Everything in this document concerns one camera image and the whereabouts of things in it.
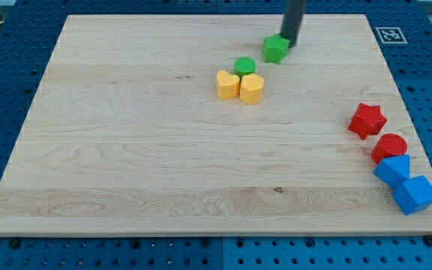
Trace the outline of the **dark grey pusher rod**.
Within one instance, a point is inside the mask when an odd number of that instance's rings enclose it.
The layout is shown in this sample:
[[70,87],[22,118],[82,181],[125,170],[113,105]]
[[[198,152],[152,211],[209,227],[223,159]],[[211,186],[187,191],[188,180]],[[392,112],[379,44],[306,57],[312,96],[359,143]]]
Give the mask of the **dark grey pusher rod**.
[[308,6],[308,0],[287,0],[280,27],[280,35],[289,41],[289,48],[296,45],[302,18]]

